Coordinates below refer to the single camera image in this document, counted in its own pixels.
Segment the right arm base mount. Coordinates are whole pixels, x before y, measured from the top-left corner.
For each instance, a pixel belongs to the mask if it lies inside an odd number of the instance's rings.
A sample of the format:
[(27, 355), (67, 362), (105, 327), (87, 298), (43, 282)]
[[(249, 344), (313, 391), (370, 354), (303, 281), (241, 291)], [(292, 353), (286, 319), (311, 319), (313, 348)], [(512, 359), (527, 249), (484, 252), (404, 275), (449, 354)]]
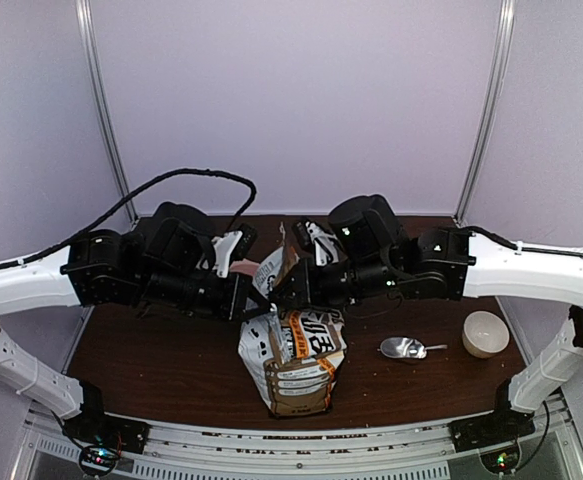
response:
[(492, 412), (454, 420), (448, 425), (457, 453), (482, 450), (482, 465), (500, 476), (511, 475), (521, 466), (519, 439), (535, 432), (534, 414), (513, 410), (510, 383), (505, 380), (497, 388)]

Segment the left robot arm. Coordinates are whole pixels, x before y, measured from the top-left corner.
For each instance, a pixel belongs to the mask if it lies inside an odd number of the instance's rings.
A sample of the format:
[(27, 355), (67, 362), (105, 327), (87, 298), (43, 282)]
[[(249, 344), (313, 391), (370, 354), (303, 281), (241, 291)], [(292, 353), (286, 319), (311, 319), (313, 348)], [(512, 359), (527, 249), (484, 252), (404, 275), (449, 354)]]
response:
[[(89, 230), (54, 253), (0, 265), (0, 317), (42, 307), (146, 302), (199, 318), (250, 319), (268, 312), (270, 304), (251, 276), (231, 266), (256, 237), (246, 224), (219, 235), (202, 211), (164, 202), (127, 233)], [(92, 443), (114, 436), (99, 388), (21, 350), (1, 327), (0, 379), (60, 419), (75, 422)]]

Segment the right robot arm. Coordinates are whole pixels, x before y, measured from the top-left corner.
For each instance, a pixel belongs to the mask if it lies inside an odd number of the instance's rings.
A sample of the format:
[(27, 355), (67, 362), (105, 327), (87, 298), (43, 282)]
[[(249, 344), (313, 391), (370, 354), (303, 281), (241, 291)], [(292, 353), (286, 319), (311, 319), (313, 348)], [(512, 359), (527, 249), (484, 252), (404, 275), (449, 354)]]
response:
[(327, 230), (308, 221), (295, 234), (308, 257), (273, 288), (279, 308), (341, 309), (363, 299), (519, 297), (564, 303), (567, 319), (539, 356), (505, 386), (504, 404), (484, 419), (490, 440), (506, 440), (583, 365), (583, 247), (512, 242), (481, 227), (407, 235), (379, 194), (350, 198)]

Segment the pet food bag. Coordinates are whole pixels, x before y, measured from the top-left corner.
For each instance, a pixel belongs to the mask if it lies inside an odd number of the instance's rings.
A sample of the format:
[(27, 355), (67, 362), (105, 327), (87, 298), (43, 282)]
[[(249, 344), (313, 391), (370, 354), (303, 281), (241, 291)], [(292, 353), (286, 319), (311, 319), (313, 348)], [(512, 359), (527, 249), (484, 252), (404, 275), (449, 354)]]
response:
[(241, 325), (238, 354), (275, 418), (329, 411), (347, 344), (340, 312), (324, 308), (263, 313)]

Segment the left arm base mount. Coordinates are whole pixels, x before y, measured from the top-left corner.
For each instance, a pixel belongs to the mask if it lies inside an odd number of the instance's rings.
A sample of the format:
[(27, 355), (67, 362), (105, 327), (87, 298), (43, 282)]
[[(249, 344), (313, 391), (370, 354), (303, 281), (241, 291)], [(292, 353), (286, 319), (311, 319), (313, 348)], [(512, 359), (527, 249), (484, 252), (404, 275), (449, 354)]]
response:
[(78, 466), (88, 479), (112, 473), (124, 453), (142, 454), (150, 427), (146, 422), (107, 414), (100, 389), (79, 381), (78, 413), (57, 421), (62, 433), (79, 449)]

